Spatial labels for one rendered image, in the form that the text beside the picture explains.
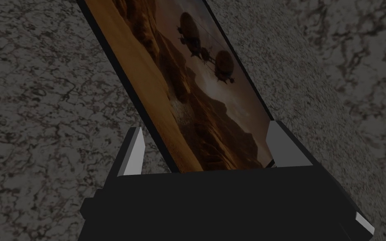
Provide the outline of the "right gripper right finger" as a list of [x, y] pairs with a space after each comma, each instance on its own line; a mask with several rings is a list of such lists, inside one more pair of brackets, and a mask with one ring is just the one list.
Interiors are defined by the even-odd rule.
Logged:
[[319, 165], [306, 147], [279, 120], [269, 123], [266, 142], [277, 167]]

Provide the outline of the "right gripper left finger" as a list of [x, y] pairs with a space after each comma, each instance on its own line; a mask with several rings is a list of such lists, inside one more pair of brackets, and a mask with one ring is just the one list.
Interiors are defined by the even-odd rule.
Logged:
[[141, 127], [131, 127], [121, 147], [121, 164], [116, 176], [140, 175], [145, 153], [145, 142]]

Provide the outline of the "brown airship cover book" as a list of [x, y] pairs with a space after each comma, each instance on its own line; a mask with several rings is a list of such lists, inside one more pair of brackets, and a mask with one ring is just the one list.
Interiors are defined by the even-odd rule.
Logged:
[[272, 116], [205, 0], [77, 0], [172, 172], [275, 167]]

